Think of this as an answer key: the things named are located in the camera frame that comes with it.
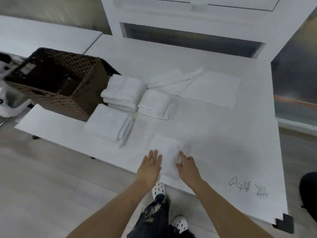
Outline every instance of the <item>left hand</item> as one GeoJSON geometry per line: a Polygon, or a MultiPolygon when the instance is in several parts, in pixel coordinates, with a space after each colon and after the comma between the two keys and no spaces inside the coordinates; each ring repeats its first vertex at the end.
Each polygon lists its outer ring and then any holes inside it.
{"type": "Polygon", "coordinates": [[[158,180],[159,172],[161,170],[162,155],[157,157],[158,151],[154,152],[150,150],[148,156],[144,156],[140,168],[137,171],[135,177],[136,181],[141,182],[145,185],[149,192],[158,180]]]}

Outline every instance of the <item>foot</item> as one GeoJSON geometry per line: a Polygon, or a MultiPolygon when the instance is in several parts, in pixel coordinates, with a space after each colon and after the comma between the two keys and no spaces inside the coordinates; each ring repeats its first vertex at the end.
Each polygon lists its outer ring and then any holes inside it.
{"type": "Polygon", "coordinates": [[[172,222],[172,226],[176,227],[180,234],[184,232],[185,230],[188,230],[187,220],[185,219],[184,216],[176,217],[174,221],[172,222]]]}
{"type": "Polygon", "coordinates": [[[155,200],[155,197],[158,195],[158,194],[163,194],[166,196],[166,193],[165,193],[165,185],[161,182],[156,182],[155,186],[153,187],[152,189],[152,195],[153,195],[153,199],[155,200]]]}

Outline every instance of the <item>white tabletop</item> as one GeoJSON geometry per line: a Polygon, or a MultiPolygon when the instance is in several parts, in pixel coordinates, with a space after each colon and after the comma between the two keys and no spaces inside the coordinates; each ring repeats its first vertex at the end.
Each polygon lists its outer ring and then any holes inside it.
{"type": "Polygon", "coordinates": [[[101,32],[0,16],[0,52],[29,57],[39,47],[83,54],[101,32]]]}
{"type": "MultiPolygon", "coordinates": [[[[108,35],[102,35],[86,54],[105,59],[123,75],[143,80],[175,68],[187,72],[201,66],[237,76],[241,84],[236,107],[173,96],[170,119],[137,115],[121,149],[84,134],[84,122],[39,105],[16,128],[131,172],[137,171],[155,134],[182,140],[192,146],[190,155],[202,177],[240,211],[273,224],[275,218],[288,214],[270,63],[133,39],[119,43],[108,35]],[[249,190],[230,186],[235,177],[240,184],[250,182],[249,190]]],[[[160,181],[193,193],[180,179],[160,176],[160,181]]]]}

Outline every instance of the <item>forearm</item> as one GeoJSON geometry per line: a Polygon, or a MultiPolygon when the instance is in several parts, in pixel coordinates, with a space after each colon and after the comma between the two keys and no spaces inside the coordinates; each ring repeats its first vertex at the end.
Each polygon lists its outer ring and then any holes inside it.
{"type": "Polygon", "coordinates": [[[126,191],[80,224],[67,238],[120,238],[146,193],[144,184],[135,181],[126,191]]]}
{"type": "Polygon", "coordinates": [[[273,238],[219,195],[207,182],[202,180],[193,187],[193,191],[221,238],[273,238]]]}

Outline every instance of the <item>ripped jeans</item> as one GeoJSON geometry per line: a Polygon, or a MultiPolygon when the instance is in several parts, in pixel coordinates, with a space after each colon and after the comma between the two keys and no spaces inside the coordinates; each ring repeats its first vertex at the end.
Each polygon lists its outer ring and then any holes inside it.
{"type": "Polygon", "coordinates": [[[163,194],[157,195],[141,213],[127,238],[195,238],[189,230],[180,234],[176,227],[168,224],[169,209],[169,199],[163,194]]]}

